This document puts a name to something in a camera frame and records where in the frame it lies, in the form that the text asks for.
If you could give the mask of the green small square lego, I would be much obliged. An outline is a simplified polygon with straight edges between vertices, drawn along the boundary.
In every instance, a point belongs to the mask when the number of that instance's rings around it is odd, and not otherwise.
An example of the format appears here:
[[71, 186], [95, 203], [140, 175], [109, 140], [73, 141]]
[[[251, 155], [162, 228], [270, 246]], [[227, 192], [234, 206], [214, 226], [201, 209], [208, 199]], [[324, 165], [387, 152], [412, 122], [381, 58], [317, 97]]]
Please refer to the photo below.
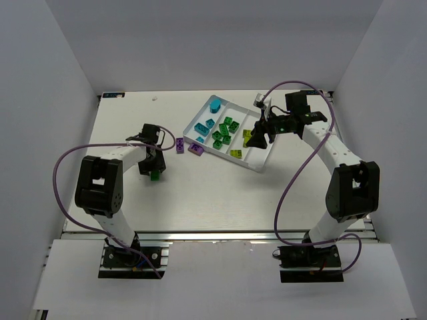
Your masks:
[[150, 180], [151, 181], [159, 181], [161, 176], [160, 171], [156, 170], [156, 171], [152, 171], [151, 175], [150, 175]]

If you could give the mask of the purple lego brick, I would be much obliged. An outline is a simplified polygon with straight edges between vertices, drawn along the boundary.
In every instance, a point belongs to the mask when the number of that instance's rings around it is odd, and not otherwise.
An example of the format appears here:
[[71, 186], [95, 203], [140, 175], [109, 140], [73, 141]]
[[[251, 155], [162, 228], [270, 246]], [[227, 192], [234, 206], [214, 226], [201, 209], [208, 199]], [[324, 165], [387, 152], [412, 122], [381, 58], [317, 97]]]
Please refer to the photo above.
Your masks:
[[178, 137], [176, 139], [175, 150], [176, 150], [177, 154], [183, 154], [184, 153], [185, 146], [184, 146], [184, 138], [183, 137]]
[[187, 150], [197, 156], [201, 156], [204, 152], [203, 147], [196, 143], [191, 143]]

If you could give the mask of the lime sloped lego brick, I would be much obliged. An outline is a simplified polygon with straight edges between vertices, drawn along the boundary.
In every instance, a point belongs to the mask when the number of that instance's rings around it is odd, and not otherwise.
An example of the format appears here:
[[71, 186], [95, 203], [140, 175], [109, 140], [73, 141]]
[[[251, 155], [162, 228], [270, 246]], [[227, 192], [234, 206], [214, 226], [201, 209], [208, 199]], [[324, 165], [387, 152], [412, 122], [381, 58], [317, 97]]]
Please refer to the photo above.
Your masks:
[[242, 150], [240, 149], [233, 149], [230, 151], [230, 155], [232, 157], [235, 157], [236, 159], [241, 159], [242, 158]]

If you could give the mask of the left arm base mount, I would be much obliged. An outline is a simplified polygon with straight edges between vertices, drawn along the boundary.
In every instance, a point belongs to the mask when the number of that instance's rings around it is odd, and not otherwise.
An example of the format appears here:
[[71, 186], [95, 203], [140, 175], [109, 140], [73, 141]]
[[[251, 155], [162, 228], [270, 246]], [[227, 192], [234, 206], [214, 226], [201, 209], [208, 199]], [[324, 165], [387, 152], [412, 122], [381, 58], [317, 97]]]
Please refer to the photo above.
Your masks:
[[169, 247], [167, 245], [142, 245], [141, 252], [148, 258], [157, 273], [140, 255], [129, 253], [123, 248], [104, 245], [99, 264], [99, 279], [155, 279], [165, 273]]

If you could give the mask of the lime lego brick front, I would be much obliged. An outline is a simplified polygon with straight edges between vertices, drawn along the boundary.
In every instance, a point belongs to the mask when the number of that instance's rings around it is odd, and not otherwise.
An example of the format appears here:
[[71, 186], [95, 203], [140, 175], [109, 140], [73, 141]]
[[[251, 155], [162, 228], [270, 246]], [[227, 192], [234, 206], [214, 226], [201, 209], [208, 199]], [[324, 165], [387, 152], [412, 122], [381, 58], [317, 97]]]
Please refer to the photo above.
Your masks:
[[243, 130], [243, 137], [251, 137], [252, 132], [250, 130], [244, 129]]

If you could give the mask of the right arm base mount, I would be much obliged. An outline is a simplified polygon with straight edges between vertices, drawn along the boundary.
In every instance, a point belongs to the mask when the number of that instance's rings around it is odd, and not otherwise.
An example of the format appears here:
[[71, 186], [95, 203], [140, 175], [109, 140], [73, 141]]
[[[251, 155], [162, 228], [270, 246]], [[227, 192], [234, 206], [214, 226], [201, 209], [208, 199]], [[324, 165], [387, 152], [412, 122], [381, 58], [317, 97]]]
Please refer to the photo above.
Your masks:
[[280, 262], [281, 283], [341, 283], [342, 263], [336, 245], [331, 247], [281, 246], [272, 257]]

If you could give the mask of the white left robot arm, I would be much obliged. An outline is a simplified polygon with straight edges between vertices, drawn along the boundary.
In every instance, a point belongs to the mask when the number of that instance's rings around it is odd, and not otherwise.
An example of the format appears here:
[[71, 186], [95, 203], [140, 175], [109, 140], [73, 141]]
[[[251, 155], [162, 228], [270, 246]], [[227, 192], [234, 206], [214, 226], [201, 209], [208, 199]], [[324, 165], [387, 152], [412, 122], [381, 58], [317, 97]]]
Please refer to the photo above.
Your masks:
[[99, 157], [88, 155], [81, 162], [75, 204], [99, 223], [112, 247], [139, 249], [137, 234], [121, 210], [123, 176], [136, 166], [140, 175], [159, 180], [166, 169], [164, 136], [164, 129], [145, 124], [140, 133], [126, 139], [126, 145]]

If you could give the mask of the yellow-green lego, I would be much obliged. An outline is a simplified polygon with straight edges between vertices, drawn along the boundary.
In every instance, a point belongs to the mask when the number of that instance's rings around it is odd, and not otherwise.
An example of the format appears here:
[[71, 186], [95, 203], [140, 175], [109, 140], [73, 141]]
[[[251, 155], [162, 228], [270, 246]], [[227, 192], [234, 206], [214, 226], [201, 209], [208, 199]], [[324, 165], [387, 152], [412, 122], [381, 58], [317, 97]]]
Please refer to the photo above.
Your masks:
[[240, 127], [240, 124], [236, 121], [232, 121], [230, 126], [228, 127], [228, 131], [230, 133], [235, 133]]

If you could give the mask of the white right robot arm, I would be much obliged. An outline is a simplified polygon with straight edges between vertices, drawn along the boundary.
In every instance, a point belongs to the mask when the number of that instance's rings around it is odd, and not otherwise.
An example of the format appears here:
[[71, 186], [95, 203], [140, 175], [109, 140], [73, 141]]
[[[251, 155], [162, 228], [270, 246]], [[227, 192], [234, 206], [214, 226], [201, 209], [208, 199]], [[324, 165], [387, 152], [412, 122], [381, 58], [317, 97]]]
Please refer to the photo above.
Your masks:
[[274, 114], [271, 100], [257, 94], [254, 105], [262, 114], [247, 145], [266, 149], [278, 135], [292, 133], [313, 149], [312, 155], [322, 160], [331, 180], [325, 196], [326, 212], [304, 241], [317, 248], [331, 247], [350, 225], [377, 210], [380, 168], [352, 153], [334, 133], [332, 117], [312, 111], [306, 94], [286, 94], [283, 115]]

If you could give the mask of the small blue lego brick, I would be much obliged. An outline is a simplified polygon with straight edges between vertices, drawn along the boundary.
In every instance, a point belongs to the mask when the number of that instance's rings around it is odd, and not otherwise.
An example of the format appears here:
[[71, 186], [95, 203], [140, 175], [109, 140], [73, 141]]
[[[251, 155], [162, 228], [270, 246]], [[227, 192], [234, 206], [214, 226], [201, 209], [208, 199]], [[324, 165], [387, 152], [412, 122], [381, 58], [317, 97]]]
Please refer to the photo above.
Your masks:
[[213, 127], [214, 127], [214, 125], [215, 125], [215, 121], [214, 121], [213, 119], [208, 119], [208, 120], [205, 122], [205, 124], [206, 124], [206, 126], [207, 126], [209, 129], [211, 129], [211, 128], [213, 128]]

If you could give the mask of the blue long lego brick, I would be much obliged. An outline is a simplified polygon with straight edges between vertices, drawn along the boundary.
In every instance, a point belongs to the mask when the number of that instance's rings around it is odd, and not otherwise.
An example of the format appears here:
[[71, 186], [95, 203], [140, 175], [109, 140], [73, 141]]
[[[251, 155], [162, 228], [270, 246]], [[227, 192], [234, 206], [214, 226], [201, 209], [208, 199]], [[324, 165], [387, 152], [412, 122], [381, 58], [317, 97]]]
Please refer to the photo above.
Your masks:
[[214, 99], [209, 104], [209, 111], [213, 114], [217, 113], [221, 108], [221, 101], [219, 99]]

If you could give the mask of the green lego plate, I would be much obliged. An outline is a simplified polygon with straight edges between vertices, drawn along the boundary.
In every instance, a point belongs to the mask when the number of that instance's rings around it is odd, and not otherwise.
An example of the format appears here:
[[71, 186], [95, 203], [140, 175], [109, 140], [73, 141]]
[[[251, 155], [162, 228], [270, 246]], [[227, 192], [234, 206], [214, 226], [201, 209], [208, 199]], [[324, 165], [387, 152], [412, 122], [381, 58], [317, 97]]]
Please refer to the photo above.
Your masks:
[[219, 124], [218, 128], [219, 128], [219, 131], [220, 131], [222, 137], [227, 137], [230, 135], [230, 132], [228, 130], [228, 126], [225, 123]]

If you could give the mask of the lime-green lego pair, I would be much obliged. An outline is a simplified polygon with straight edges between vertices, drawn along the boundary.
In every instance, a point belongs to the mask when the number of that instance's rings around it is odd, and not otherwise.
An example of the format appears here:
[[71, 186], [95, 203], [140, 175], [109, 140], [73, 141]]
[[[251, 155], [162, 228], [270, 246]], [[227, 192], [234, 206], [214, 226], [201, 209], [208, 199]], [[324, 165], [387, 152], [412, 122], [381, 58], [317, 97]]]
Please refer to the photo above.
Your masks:
[[248, 147], [247, 146], [247, 143], [248, 143], [248, 141], [250, 140], [250, 137], [245, 137], [244, 138], [244, 143], [243, 143], [243, 147]]

